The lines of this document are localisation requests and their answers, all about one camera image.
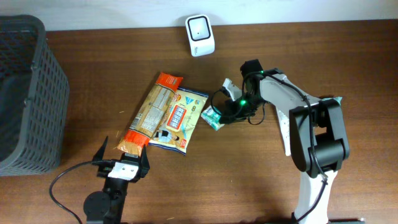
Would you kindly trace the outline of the small teal white packet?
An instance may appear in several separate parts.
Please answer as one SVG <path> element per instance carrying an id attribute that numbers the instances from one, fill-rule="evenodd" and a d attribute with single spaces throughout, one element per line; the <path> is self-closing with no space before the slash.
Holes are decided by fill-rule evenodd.
<path id="1" fill-rule="evenodd" d="M 211 106 L 207 107 L 202 113 L 201 118 L 204 119 L 215 131 L 218 131 L 224 126 L 220 124 L 221 116 L 215 113 Z"/>

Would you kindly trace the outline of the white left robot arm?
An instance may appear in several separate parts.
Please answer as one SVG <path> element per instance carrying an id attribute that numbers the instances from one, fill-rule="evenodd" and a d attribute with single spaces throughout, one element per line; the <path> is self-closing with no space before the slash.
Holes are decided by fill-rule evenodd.
<path id="1" fill-rule="evenodd" d="M 139 156 L 125 152 L 120 159 L 104 160 L 107 143 L 108 138 L 92 159 L 92 164 L 98 166 L 97 176 L 104 179 L 104 186 L 84 201 L 87 223 L 121 223 L 128 185 L 144 178 L 150 169 L 145 147 Z"/>

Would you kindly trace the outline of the teal tissue pouch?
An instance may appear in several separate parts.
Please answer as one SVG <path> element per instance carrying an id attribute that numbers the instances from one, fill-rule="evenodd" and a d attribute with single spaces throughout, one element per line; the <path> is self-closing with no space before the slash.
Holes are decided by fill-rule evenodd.
<path id="1" fill-rule="evenodd" d="M 326 100 L 335 100 L 338 102 L 339 105 L 341 105 L 341 101 L 342 101 L 342 97 L 341 96 L 337 96 L 337 97 L 331 97 L 331 98 L 322 98 L 322 101 L 326 101 Z"/>

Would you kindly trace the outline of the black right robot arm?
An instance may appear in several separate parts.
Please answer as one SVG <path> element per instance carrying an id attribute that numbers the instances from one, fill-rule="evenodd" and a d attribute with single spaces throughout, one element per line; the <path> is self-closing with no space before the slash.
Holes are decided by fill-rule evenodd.
<path id="1" fill-rule="evenodd" d="M 300 171 L 298 204 L 291 220 L 329 223 L 331 186 L 350 154 L 340 102 L 309 95 L 282 70 L 263 70 L 258 60 L 246 61 L 240 72 L 241 86 L 227 78 L 220 88 L 228 97 L 220 123 L 250 121 L 259 107 L 274 105 L 285 153 Z"/>

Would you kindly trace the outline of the white green tube beige cap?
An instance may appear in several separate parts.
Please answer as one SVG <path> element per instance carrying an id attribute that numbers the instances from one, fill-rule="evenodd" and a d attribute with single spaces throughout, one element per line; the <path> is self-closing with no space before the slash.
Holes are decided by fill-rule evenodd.
<path id="1" fill-rule="evenodd" d="M 289 118 L 285 114 L 283 114 L 283 112 L 279 109 L 276 109 L 276 112 L 279 120 L 280 133 L 284 143 L 285 155 L 291 156 Z"/>

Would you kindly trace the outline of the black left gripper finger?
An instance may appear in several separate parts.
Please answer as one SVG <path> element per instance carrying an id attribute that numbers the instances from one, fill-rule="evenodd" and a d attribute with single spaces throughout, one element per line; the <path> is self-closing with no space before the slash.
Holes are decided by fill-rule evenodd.
<path id="1" fill-rule="evenodd" d="M 101 161 L 103 159 L 107 143 L 108 143 L 108 136 L 105 137 L 104 142 L 102 143 L 101 147 L 97 150 L 97 152 L 93 156 L 92 161 Z"/>
<path id="2" fill-rule="evenodd" d="M 150 164 L 149 164 L 149 160 L 148 160 L 148 157 L 147 157 L 146 146 L 144 146 L 142 148 L 140 167 L 141 167 L 142 170 L 149 170 L 150 169 Z"/>

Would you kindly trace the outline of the orange spaghetti package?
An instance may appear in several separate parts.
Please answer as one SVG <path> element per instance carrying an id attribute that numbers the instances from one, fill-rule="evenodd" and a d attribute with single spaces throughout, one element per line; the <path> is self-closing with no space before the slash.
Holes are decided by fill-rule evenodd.
<path id="1" fill-rule="evenodd" d="M 160 125 L 183 78 L 161 72 L 124 137 L 117 145 L 122 152 L 141 156 Z"/>

